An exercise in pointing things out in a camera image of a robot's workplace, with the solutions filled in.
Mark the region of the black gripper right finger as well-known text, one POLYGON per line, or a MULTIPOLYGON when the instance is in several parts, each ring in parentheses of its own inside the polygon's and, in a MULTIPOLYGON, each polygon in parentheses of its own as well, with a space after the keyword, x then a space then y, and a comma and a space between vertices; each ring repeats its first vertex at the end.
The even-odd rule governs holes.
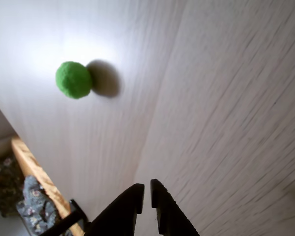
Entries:
POLYGON ((197 236, 198 232, 179 208, 166 187, 150 181, 151 207, 156 209, 158 232, 163 236, 197 236))

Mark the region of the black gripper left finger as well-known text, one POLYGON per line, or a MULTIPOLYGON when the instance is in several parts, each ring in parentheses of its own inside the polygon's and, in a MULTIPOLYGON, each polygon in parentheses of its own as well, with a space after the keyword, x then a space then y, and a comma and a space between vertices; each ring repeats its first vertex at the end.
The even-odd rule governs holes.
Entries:
POLYGON ((133 236, 142 213, 145 186, 133 184, 111 202, 88 226, 86 236, 133 236))

